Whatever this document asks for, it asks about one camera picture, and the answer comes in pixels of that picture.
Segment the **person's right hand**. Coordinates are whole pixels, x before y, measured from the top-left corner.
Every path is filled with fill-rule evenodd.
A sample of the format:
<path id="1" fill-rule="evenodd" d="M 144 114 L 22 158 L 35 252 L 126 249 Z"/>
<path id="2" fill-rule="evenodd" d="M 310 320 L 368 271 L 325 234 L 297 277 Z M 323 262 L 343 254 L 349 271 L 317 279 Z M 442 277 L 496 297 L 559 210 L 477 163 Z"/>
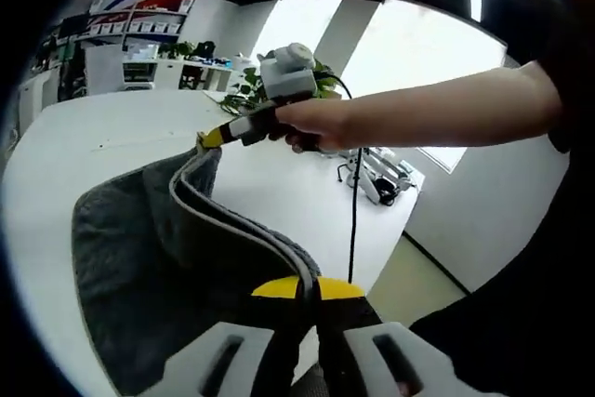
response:
<path id="1" fill-rule="evenodd" d="M 325 151 L 361 145 L 350 101 L 309 99 L 280 107 L 275 116 L 278 123 L 271 128 L 269 139 L 284 139 L 295 152 L 308 151 L 312 145 Z"/>

